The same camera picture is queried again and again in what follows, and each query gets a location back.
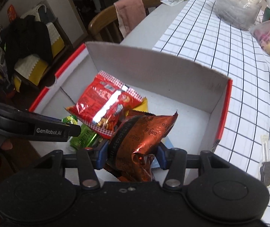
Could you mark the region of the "red white cardboard box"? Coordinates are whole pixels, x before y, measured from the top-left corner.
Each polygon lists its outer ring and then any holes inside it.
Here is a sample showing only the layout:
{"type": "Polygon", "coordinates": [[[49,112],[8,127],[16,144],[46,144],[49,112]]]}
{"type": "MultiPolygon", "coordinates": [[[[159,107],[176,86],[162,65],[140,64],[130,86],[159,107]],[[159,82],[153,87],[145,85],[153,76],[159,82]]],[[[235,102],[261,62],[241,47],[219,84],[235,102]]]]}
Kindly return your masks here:
{"type": "Polygon", "coordinates": [[[232,79],[194,61],[112,43],[82,44],[29,111],[77,117],[104,138],[134,114],[174,118],[163,142],[199,154],[222,139],[232,79]]]}

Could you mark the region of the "grid pattern tablecloth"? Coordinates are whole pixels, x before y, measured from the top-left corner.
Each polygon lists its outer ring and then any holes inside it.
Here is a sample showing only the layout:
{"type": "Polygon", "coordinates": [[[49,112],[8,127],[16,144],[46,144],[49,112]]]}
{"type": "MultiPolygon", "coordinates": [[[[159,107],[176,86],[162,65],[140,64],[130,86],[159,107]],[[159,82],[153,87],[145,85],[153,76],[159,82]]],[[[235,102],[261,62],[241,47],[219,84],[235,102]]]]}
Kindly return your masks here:
{"type": "Polygon", "coordinates": [[[247,31],[220,20],[216,0],[189,0],[154,45],[155,51],[193,60],[232,79],[223,137],[216,154],[259,177],[261,137],[269,137],[270,57],[247,31]]]}

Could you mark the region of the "pink cloth on chair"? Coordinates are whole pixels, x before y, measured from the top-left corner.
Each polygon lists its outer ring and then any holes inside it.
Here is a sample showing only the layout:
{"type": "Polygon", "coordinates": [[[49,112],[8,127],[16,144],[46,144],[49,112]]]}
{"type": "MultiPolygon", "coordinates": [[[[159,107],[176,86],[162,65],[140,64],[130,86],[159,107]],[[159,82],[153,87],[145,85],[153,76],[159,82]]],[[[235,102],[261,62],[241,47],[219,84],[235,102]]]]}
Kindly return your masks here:
{"type": "Polygon", "coordinates": [[[120,32],[125,38],[146,17],[142,0],[119,0],[114,3],[120,32]]]}

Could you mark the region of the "brown red Oreo packet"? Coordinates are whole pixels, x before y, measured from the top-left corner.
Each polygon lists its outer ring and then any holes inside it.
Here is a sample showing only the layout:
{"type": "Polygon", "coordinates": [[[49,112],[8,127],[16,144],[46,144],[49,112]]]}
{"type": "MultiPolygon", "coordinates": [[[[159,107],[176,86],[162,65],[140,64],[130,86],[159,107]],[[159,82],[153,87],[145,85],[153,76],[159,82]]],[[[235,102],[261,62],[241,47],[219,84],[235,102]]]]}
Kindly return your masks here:
{"type": "Polygon", "coordinates": [[[154,152],[177,117],[130,110],[109,142],[104,169],[122,182],[152,181],[154,152]]]}

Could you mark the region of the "yellow snack packet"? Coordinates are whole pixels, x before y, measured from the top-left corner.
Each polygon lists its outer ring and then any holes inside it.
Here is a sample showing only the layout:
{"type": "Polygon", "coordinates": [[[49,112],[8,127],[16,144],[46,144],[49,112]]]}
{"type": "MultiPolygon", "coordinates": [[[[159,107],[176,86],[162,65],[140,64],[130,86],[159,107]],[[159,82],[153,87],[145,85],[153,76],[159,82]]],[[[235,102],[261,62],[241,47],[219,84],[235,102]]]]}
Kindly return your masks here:
{"type": "Polygon", "coordinates": [[[133,99],[132,109],[130,111],[148,112],[148,100],[146,97],[142,99],[133,99]]]}

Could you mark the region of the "red chips bag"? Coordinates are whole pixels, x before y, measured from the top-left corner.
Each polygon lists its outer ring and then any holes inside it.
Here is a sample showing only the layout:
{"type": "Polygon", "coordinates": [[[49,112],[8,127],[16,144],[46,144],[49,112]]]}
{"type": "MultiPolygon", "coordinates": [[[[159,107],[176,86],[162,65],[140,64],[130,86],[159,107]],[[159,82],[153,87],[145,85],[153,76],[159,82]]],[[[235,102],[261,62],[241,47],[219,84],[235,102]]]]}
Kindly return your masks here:
{"type": "Polygon", "coordinates": [[[112,75],[100,71],[75,105],[66,111],[105,139],[110,139],[133,99],[142,99],[137,91],[112,75]]]}

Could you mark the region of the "black clothes pile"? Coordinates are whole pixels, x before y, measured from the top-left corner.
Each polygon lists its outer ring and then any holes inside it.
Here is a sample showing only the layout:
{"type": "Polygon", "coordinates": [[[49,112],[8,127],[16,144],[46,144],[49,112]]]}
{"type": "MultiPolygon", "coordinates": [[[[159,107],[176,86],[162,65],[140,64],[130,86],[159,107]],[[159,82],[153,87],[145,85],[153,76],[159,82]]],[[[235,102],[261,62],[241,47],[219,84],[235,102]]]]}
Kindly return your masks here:
{"type": "Polygon", "coordinates": [[[17,18],[0,32],[9,78],[12,77],[15,64],[19,59],[36,54],[48,64],[53,62],[48,28],[35,18],[33,15],[23,19],[17,18]]]}

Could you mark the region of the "white blue snack packet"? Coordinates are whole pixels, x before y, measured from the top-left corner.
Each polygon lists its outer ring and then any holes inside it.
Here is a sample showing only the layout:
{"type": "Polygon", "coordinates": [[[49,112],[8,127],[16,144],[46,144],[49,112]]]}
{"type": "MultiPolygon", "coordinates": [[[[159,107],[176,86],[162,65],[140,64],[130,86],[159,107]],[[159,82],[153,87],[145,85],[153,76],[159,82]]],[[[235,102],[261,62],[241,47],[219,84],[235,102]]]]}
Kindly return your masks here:
{"type": "Polygon", "coordinates": [[[166,170],[169,161],[169,159],[166,158],[166,153],[172,148],[174,148],[174,146],[170,139],[168,137],[163,138],[154,151],[154,160],[151,164],[151,168],[166,170]]]}

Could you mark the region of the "green foil snack packet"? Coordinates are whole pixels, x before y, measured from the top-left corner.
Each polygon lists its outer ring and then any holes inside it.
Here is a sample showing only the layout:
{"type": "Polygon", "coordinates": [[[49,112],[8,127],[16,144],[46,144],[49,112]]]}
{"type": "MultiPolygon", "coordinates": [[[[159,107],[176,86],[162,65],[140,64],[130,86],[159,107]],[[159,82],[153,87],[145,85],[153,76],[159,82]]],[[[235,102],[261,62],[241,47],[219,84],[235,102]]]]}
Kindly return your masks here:
{"type": "Polygon", "coordinates": [[[91,128],[85,124],[81,124],[81,133],[79,136],[71,136],[68,140],[68,150],[76,152],[80,149],[95,148],[101,142],[103,138],[95,133],[91,128]]]}

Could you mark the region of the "wooden chair left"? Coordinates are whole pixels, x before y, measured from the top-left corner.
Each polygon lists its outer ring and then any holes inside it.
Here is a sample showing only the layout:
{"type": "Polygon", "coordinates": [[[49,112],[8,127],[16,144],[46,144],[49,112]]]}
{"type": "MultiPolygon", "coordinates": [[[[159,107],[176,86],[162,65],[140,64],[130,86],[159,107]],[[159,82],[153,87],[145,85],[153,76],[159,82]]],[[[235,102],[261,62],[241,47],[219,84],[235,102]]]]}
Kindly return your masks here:
{"type": "MultiPolygon", "coordinates": [[[[150,8],[157,8],[161,0],[142,0],[146,17],[150,8]]],[[[114,4],[98,13],[89,23],[88,31],[92,38],[99,42],[120,43],[124,39],[120,29],[114,4]]]]}

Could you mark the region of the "grey clear plastic bag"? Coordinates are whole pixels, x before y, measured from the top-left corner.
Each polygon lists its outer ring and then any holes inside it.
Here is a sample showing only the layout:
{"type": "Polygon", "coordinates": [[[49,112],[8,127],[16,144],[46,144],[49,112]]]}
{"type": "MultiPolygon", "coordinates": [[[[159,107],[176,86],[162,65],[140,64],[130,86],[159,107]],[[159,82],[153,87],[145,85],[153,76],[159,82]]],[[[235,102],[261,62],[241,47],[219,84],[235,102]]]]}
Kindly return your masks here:
{"type": "Polygon", "coordinates": [[[222,21],[248,31],[255,24],[261,7],[261,0],[216,0],[214,10],[222,21]]]}

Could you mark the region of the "green white small packet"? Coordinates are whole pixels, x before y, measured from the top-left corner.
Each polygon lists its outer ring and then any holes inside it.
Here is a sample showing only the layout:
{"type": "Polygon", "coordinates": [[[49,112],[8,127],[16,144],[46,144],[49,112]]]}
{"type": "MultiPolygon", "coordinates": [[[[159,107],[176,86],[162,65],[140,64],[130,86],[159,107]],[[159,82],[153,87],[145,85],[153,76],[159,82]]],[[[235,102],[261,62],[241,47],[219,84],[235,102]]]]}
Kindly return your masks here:
{"type": "Polygon", "coordinates": [[[78,119],[75,115],[70,115],[62,119],[63,123],[78,125],[78,119]]]}

